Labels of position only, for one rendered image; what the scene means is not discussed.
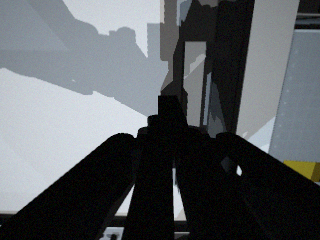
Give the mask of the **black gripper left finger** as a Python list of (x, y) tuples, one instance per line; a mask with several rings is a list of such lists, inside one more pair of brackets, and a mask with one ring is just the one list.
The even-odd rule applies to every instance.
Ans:
[(121, 240), (175, 240), (172, 151), (168, 96), (158, 96), (137, 138), (110, 136), (2, 224), (0, 240), (99, 240), (133, 186)]

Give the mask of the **grey base plate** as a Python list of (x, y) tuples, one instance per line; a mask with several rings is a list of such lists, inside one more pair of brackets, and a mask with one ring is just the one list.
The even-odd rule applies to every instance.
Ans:
[(187, 224), (174, 224), (175, 240), (191, 240)]

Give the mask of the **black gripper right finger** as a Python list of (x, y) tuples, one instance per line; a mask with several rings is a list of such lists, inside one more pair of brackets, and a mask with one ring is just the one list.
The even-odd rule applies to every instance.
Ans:
[(177, 96), (168, 101), (191, 240), (320, 240), (318, 184), (239, 135), (211, 138), (188, 125)]

